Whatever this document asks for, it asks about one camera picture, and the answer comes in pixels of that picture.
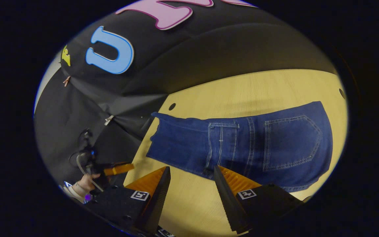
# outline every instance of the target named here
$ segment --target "wooden table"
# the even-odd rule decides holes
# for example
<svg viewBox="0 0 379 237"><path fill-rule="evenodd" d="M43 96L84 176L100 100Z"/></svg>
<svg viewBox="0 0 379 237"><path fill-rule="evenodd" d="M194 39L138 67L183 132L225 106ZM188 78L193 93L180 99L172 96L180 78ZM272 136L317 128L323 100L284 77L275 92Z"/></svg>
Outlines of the wooden table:
<svg viewBox="0 0 379 237"><path fill-rule="evenodd" d="M322 186L343 150L347 131L347 104L339 78L329 72L285 69L224 78L169 95L159 110L178 118L233 118L267 114L321 101L333 133L333 156L329 171L306 190L292 192L303 200ZM171 104L176 103L169 111ZM167 164L146 157L159 120L155 118L141 143L124 185ZM236 236L227 222L215 182L170 167L169 191L159 225L178 237Z"/></svg>

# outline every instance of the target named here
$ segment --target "white sleeve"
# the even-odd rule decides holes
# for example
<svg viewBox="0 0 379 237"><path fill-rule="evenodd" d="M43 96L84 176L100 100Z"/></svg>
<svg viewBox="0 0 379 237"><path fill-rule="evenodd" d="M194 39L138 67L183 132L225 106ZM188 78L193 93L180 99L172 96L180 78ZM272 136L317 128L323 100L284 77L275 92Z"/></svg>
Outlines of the white sleeve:
<svg viewBox="0 0 379 237"><path fill-rule="evenodd" d="M78 201L80 201L81 203L84 203L85 201L85 196L86 196L86 191L84 191L84 195L79 195L73 188L72 186L70 187L66 187L66 186L63 186L63 191L65 192L66 195L68 195L69 197L72 197L72 198L75 198L77 199Z"/></svg>

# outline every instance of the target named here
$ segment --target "person's hand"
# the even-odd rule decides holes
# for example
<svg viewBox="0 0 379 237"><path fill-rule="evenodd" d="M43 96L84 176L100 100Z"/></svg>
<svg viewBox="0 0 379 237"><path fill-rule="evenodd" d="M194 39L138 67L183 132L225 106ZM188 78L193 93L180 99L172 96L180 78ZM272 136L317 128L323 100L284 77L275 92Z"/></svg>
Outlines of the person's hand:
<svg viewBox="0 0 379 237"><path fill-rule="evenodd" d="M77 182L78 186L82 187L86 191L90 192L94 190L96 187L91 182L94 178L100 177L100 174L85 174L81 178L80 181Z"/></svg>

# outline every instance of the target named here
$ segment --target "back pocket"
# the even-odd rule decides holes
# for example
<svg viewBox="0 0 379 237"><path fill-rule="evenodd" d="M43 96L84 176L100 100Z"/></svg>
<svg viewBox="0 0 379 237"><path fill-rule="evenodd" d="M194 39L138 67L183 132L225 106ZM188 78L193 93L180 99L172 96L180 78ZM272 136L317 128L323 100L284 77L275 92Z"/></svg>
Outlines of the back pocket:
<svg viewBox="0 0 379 237"><path fill-rule="evenodd" d="M320 128L309 117L264 122L265 145L263 171L276 171L309 162L322 140Z"/></svg>

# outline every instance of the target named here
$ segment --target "pink letter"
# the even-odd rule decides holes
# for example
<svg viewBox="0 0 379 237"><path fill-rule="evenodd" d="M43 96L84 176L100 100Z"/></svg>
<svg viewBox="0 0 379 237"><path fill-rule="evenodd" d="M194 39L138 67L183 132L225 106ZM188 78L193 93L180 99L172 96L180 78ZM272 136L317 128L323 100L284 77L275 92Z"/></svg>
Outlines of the pink letter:
<svg viewBox="0 0 379 237"><path fill-rule="evenodd" d="M162 2L192 3L200 6L211 7L213 0L141 0L132 3L116 11L120 14L126 10L142 12L156 19L156 27L160 30L168 30L185 21L192 15L189 7L173 7Z"/></svg>
<svg viewBox="0 0 379 237"><path fill-rule="evenodd" d="M255 7L254 5L251 5L249 3L246 3L244 1L239 1L239 0L221 0L222 2L225 2L225 3L230 3L230 4L235 4L235 5L241 5L241 6L249 6L249 7Z"/></svg>

